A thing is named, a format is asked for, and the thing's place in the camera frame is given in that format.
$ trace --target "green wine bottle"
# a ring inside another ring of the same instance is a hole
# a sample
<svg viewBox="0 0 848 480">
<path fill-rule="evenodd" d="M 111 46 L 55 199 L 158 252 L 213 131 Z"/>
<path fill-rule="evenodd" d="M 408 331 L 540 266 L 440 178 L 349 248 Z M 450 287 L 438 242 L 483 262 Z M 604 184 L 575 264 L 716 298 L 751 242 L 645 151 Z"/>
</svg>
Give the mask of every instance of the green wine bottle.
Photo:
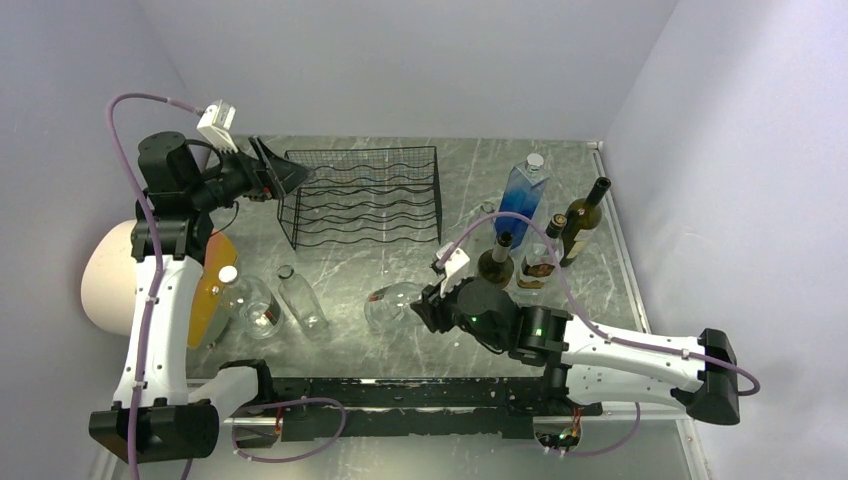
<svg viewBox="0 0 848 480">
<path fill-rule="evenodd" d="M 512 233 L 503 232 L 495 247 L 483 252 L 477 260 L 477 276 L 495 284 L 498 288 L 509 285 L 515 263 L 509 257 L 512 248 Z"/>
<path fill-rule="evenodd" d="M 562 231 L 565 254 L 559 262 L 561 266 L 567 267 L 574 262 L 577 254 L 589 243 L 595 228 L 601 224 L 604 213 L 600 203 L 611 185 L 609 178 L 598 177 L 586 198 L 578 198 L 568 206 L 565 229 Z"/>
</svg>

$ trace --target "clear glass jar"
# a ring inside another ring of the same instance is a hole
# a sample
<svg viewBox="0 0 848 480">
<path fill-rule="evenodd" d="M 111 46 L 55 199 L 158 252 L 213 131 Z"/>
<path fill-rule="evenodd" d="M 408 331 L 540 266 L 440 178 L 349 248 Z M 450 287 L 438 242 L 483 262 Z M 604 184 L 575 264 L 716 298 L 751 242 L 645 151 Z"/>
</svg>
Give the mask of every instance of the clear glass jar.
<svg viewBox="0 0 848 480">
<path fill-rule="evenodd" d="M 412 282 L 400 282 L 383 287 L 365 300 L 365 320 L 374 332 L 414 328 L 424 322 L 409 304 L 421 298 L 424 287 Z"/>
<path fill-rule="evenodd" d="M 231 265 L 218 272 L 218 279 L 224 284 L 220 305 L 248 335 L 262 339 L 277 333 L 286 317 L 265 282 Z"/>
</svg>

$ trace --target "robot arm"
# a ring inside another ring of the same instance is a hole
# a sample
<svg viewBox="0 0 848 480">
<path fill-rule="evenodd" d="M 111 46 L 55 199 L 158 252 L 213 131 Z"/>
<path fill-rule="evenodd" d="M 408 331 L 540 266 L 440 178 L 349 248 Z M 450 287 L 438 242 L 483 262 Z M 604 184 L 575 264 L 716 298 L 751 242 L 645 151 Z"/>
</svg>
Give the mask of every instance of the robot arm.
<svg viewBox="0 0 848 480">
<path fill-rule="evenodd" d="M 220 113 L 221 104 L 213 107 L 219 117 L 231 122 L 232 111 Z M 208 456 L 216 445 L 220 422 L 245 403 L 271 399 L 270 372 L 261 361 L 224 365 L 215 379 L 189 395 L 185 348 L 192 301 L 212 235 L 209 213 L 231 206 L 240 196 L 257 201 L 282 198 L 303 183 L 309 172 L 277 157 L 256 137 L 250 143 L 257 158 L 234 145 L 223 148 L 222 142 L 229 137 L 221 132 L 226 133 L 228 123 L 210 122 L 207 117 L 199 127 L 210 123 L 220 137 L 213 145 L 222 147 L 220 163 L 212 169 L 200 171 L 180 133 L 157 133 L 139 144 L 139 169 L 159 227 L 164 275 L 145 342 L 141 318 L 150 300 L 146 289 L 156 263 L 149 226 L 136 205 L 131 241 L 138 289 L 127 360 L 111 410 L 94 412 L 89 420 L 89 434 L 124 461 L 135 368 L 144 369 L 136 429 L 139 462 Z M 145 365 L 137 366 L 139 348 L 146 349 L 147 357 Z"/>
<path fill-rule="evenodd" d="M 739 423 L 735 372 L 688 355 L 675 357 L 609 342 L 567 312 L 517 305 L 506 292 L 483 280 L 458 281 L 466 262 L 467 256 L 456 250 L 441 272 L 445 279 L 425 287 L 421 300 L 412 305 L 431 332 L 458 327 L 493 353 L 544 366 L 544 388 L 552 400 L 574 406 L 602 401 L 658 403 L 685 409 L 692 418 L 708 423 Z M 727 336 L 718 330 L 706 329 L 699 337 L 666 337 L 599 326 L 619 339 L 736 364 Z"/>
</svg>

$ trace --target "bottle label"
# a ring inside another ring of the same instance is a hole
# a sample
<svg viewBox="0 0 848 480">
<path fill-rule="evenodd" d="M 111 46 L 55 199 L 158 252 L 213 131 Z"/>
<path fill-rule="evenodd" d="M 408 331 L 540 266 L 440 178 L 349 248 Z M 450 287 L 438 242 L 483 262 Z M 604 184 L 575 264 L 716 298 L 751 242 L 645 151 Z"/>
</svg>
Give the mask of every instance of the bottle label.
<svg viewBox="0 0 848 480">
<path fill-rule="evenodd" d="M 521 273 L 528 277 L 547 277 L 554 271 L 554 266 L 550 263 L 550 257 L 542 257 L 536 260 L 539 263 L 527 263 L 527 257 L 521 262 Z"/>
<path fill-rule="evenodd" d="M 580 231 L 577 232 L 577 235 L 574 236 L 574 241 L 575 242 L 588 242 L 589 239 L 592 238 L 592 234 L 594 232 L 595 232 L 594 230 L 580 229 Z"/>
<path fill-rule="evenodd" d="M 371 295 L 368 296 L 368 302 L 370 303 L 370 302 L 376 302 L 378 300 L 382 300 L 383 297 L 386 296 L 386 290 L 388 290 L 388 289 L 389 289 L 389 287 L 383 287 L 383 288 L 375 291 L 374 293 L 372 293 Z"/>
<path fill-rule="evenodd" d="M 539 289 L 539 288 L 542 288 L 542 287 L 545 286 L 545 282 L 543 281 L 543 279 L 535 279 L 534 280 L 534 279 L 532 279 L 532 277 L 531 277 L 531 279 L 527 279 L 524 276 L 519 277 L 516 283 L 518 284 L 518 286 L 520 288 Z"/>
<path fill-rule="evenodd" d="M 268 309 L 265 310 L 265 314 L 262 315 L 262 319 L 271 325 L 276 325 L 280 321 L 280 313 L 282 313 L 280 304 L 277 303 L 276 299 L 272 299 L 271 304 L 268 305 Z"/>
<path fill-rule="evenodd" d="M 576 257 L 577 254 L 580 253 L 580 250 L 583 250 L 583 247 L 585 247 L 588 244 L 589 244 L 588 240 L 582 240 L 582 241 L 579 241 L 579 242 L 574 242 L 574 246 L 571 247 L 571 251 L 568 252 L 568 256 L 566 256 L 565 258 L 570 260 L 570 259 Z"/>
</svg>

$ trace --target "clear glass bottle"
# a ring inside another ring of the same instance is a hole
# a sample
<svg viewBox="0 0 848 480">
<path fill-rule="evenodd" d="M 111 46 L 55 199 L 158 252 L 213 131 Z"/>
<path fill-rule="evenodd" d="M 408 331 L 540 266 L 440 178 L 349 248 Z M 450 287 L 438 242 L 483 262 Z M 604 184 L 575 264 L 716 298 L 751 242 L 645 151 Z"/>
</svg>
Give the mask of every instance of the clear glass bottle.
<svg viewBox="0 0 848 480">
<path fill-rule="evenodd" d="M 286 317 L 265 282 L 252 275 L 241 275 L 231 265 L 218 271 L 218 280 L 225 285 L 221 305 L 248 335 L 262 339 L 277 333 Z"/>
<path fill-rule="evenodd" d="M 554 271 L 554 265 L 562 260 L 564 248 L 561 235 L 564 227 L 565 215 L 558 213 L 551 218 L 545 229 L 545 235 L 556 252 L 554 257 L 551 257 L 541 236 L 535 230 L 530 232 L 530 238 L 524 247 L 521 267 L 515 274 L 519 288 L 540 289 L 545 286 Z"/>
<path fill-rule="evenodd" d="M 495 204 L 492 202 L 483 202 L 474 209 L 474 215 L 471 220 L 465 226 L 465 228 L 470 227 L 472 224 L 485 217 L 486 215 L 491 215 L 495 213 Z M 468 255 L 468 258 L 478 258 L 480 254 L 485 252 L 486 250 L 492 248 L 492 244 L 495 243 L 495 220 L 489 220 L 479 227 L 475 228 L 468 237 L 462 242 L 460 247 L 465 251 L 465 254 Z"/>
<path fill-rule="evenodd" d="M 421 317 L 409 307 L 409 304 L 421 298 L 423 285 L 412 282 L 400 282 L 383 287 L 365 300 L 365 320 L 374 332 L 387 332 L 397 329 L 424 325 Z"/>
<path fill-rule="evenodd" d="M 538 153 L 531 153 L 527 155 L 527 160 L 512 167 L 498 211 L 520 213 L 532 219 L 548 180 L 548 172 L 544 166 L 545 159 Z M 527 224 L 515 218 L 498 218 L 495 221 L 495 230 L 498 235 L 503 232 L 512 233 L 514 249 L 524 240 Z"/>
<path fill-rule="evenodd" d="M 498 288 L 509 285 L 515 264 L 509 256 L 512 234 L 503 232 L 498 236 L 494 248 L 487 250 L 477 260 L 477 276 L 493 283 Z"/>
<path fill-rule="evenodd" d="M 277 278 L 280 279 L 277 291 L 300 324 L 304 335 L 311 340 L 329 340 L 330 322 L 324 316 L 324 310 L 309 282 L 295 273 L 291 265 L 277 269 Z"/>
</svg>

